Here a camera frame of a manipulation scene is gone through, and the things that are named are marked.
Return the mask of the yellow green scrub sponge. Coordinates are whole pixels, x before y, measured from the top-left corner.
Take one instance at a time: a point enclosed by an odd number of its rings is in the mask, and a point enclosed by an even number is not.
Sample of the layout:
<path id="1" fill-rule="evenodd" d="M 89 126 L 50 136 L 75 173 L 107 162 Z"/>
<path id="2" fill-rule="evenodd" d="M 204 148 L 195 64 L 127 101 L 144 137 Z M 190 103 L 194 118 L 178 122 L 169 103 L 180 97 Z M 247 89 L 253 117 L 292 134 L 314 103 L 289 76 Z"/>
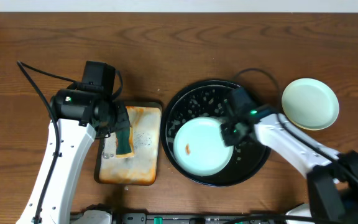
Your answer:
<path id="1" fill-rule="evenodd" d="M 116 132 L 116 157 L 127 158 L 134 156 L 133 128 L 125 128 Z"/>

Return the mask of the light blue plate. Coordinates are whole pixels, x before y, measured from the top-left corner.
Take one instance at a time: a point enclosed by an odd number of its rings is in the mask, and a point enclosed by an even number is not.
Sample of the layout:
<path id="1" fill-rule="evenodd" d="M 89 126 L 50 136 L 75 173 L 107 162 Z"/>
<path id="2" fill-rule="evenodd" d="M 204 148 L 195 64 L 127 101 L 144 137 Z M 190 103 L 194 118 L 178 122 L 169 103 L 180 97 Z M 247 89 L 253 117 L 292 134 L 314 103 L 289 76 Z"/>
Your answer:
<path id="1" fill-rule="evenodd" d="M 211 176 L 229 163 L 234 147 L 226 146 L 221 136 L 221 122 L 199 117 L 186 122 L 176 133 L 173 154 L 178 165 L 197 176 Z"/>
<path id="2" fill-rule="evenodd" d="M 291 82 L 282 93 L 282 109 L 286 116 L 339 116 L 339 101 L 327 84 L 312 78 Z"/>

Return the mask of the yellow plate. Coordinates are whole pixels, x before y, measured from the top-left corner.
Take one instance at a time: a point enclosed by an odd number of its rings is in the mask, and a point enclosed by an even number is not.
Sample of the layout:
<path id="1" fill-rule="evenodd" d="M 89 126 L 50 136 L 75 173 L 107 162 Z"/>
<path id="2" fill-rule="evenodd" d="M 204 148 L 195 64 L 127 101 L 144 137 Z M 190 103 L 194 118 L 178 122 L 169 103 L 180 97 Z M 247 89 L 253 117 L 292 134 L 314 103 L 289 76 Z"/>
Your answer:
<path id="1" fill-rule="evenodd" d="M 286 116 L 285 118 L 292 122 L 295 126 L 311 131 L 326 129 L 337 120 L 335 116 L 323 116 L 322 118 L 317 116 L 301 116 L 299 118 Z"/>

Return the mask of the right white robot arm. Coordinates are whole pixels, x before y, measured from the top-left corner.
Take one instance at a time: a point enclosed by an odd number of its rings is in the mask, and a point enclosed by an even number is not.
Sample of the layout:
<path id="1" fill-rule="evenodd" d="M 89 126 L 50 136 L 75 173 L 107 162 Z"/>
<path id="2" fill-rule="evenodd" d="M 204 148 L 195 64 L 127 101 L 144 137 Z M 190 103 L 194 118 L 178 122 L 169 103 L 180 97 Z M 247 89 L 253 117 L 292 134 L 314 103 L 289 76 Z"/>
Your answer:
<path id="1" fill-rule="evenodd" d="M 358 153 L 320 144 L 269 106 L 250 110 L 225 106 L 221 134 L 227 146 L 251 138 L 274 150 L 307 180 L 306 222 L 358 223 Z"/>

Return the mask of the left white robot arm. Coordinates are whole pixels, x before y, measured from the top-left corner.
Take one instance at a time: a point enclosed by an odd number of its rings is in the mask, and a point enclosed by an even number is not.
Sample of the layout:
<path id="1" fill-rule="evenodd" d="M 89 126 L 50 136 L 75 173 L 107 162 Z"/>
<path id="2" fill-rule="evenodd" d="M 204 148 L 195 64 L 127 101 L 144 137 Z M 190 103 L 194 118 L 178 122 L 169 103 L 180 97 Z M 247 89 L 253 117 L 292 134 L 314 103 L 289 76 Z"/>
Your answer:
<path id="1" fill-rule="evenodd" d="M 61 89 L 52 114 L 45 155 L 18 223 L 69 223 L 84 159 L 96 139 L 129 127 L 120 91 Z"/>

